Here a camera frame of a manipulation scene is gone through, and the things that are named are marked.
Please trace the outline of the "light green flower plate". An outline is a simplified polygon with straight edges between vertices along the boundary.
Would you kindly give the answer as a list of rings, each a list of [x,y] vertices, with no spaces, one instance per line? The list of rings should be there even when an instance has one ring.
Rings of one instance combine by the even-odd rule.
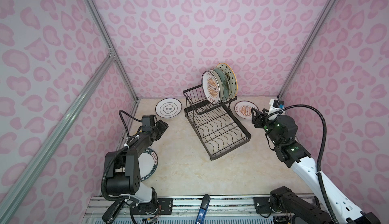
[[[219,76],[221,82],[222,82],[222,88],[223,88],[223,95],[221,98],[222,102],[228,101],[230,99],[230,86],[229,86],[229,79],[227,75],[219,68],[213,69]]]

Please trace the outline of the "star pattern cartoon plate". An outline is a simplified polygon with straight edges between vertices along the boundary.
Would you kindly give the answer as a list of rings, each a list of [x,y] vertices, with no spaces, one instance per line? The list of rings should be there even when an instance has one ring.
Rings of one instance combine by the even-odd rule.
[[[226,75],[229,86],[229,99],[233,99],[238,94],[238,81],[234,71],[226,63],[219,63],[216,67]]]

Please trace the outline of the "orange sunburst plate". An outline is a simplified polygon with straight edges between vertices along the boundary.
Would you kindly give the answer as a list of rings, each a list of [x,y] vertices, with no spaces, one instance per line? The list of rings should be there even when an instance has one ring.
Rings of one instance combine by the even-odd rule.
[[[206,99],[213,105],[218,104],[220,100],[220,88],[216,77],[209,71],[202,75],[202,88]]]
[[[236,114],[243,118],[243,119],[252,119],[252,111],[251,109],[254,108],[258,110],[258,107],[251,101],[242,100],[236,103],[235,105],[235,112]]]

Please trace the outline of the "cream floral plate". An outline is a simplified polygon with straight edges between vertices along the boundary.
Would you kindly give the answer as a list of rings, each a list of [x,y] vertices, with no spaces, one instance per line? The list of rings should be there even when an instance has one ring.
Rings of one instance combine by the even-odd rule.
[[[216,77],[216,80],[219,83],[219,88],[220,88],[220,100],[219,100],[219,103],[222,103],[225,100],[223,80],[221,79],[221,77],[219,76],[219,74],[216,71],[210,70],[210,72]]]

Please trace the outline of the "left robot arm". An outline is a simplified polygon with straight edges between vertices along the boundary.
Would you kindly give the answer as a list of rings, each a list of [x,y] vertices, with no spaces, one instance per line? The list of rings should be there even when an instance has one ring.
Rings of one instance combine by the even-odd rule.
[[[141,120],[130,116],[142,125],[134,135],[126,127],[124,146],[105,155],[104,170],[101,180],[101,194],[113,204],[103,214],[102,220],[112,224],[124,205],[129,206],[130,218],[135,224],[133,211],[153,215],[155,219],[162,211],[156,190],[141,182],[139,158],[155,141],[159,140],[168,128],[168,124],[158,120],[155,115],[144,115]]]

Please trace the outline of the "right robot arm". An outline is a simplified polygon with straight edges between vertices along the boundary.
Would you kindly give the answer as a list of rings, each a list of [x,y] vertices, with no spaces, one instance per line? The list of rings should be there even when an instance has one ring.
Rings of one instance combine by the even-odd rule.
[[[281,105],[275,111],[252,108],[251,121],[255,128],[264,129],[268,144],[273,144],[271,150],[306,183],[326,209],[322,211],[285,186],[271,191],[270,208],[275,212],[291,212],[308,224],[379,224],[380,220],[374,213],[364,212],[355,205],[322,171],[326,121],[316,108],[309,105],[303,107],[314,111],[322,122],[323,135],[317,160],[295,139],[298,126],[292,117],[284,114],[292,106]]]

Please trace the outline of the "white plate dark green rim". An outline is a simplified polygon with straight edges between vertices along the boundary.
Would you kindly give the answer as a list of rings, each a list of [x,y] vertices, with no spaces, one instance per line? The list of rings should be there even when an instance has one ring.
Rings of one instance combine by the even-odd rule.
[[[157,153],[147,148],[139,157],[139,168],[141,181],[149,179],[157,170],[159,159]]]

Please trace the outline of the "aluminium mounting rail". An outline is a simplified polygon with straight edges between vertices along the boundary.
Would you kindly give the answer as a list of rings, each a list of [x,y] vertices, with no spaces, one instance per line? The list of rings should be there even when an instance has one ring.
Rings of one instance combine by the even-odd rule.
[[[84,224],[302,224],[291,211],[273,211],[268,195],[211,196],[205,216],[198,217],[202,196],[165,196],[146,213],[141,205],[115,204],[102,197],[90,201]]]

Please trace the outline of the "blue handled tool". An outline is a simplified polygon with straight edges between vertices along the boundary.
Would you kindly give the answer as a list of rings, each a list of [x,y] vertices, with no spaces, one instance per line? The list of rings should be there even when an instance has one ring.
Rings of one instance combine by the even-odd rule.
[[[210,204],[211,197],[209,194],[205,194],[202,198],[202,202],[198,211],[198,215],[196,217],[195,224],[203,224],[205,220],[205,216]]]

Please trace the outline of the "aluminium frame bars left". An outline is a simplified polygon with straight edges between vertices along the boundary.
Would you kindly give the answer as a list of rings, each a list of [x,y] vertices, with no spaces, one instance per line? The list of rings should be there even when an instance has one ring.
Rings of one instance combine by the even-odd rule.
[[[1,0],[1,223],[77,224],[135,97],[124,0]]]

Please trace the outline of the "aluminium frame bar right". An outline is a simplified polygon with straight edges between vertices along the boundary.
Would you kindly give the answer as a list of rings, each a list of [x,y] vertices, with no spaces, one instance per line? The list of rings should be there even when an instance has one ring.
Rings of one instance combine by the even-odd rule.
[[[315,39],[319,35],[321,29],[323,28],[324,24],[326,23],[326,20],[330,16],[332,10],[335,8],[338,0],[327,0],[322,12],[318,16],[317,21],[314,23],[314,26],[310,32],[310,34],[307,37],[307,40],[305,41],[299,55],[297,56],[295,63],[293,64],[290,73],[288,74],[285,83],[283,84],[280,93],[278,94],[278,99],[283,99],[286,96],[287,90],[289,86],[291,85],[293,78],[297,74],[300,66],[303,64],[309,50],[311,49],[312,45],[315,42]]]

